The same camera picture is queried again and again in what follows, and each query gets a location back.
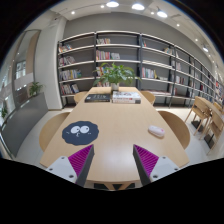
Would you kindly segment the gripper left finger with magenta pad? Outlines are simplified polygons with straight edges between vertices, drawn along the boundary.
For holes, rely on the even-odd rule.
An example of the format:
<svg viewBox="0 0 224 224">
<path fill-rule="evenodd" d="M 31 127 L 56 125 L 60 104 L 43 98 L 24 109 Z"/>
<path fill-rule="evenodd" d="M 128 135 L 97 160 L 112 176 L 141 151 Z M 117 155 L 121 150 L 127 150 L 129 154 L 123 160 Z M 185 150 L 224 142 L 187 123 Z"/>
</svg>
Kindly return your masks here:
<svg viewBox="0 0 224 224">
<path fill-rule="evenodd" d="M 83 187 L 94 157 L 94 146 L 89 145 L 69 157 L 61 156 L 47 171 Z"/>
</svg>

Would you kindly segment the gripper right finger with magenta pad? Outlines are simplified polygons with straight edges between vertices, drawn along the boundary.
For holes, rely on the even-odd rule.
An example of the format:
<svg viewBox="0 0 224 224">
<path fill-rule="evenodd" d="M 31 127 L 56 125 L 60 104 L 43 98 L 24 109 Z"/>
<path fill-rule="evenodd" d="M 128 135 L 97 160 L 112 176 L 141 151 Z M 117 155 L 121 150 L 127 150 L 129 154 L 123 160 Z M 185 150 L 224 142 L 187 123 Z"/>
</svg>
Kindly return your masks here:
<svg viewBox="0 0 224 224">
<path fill-rule="evenodd" d="M 133 157 L 143 186 L 179 170 L 179 167 L 168 157 L 158 157 L 138 145 L 133 145 Z"/>
</svg>

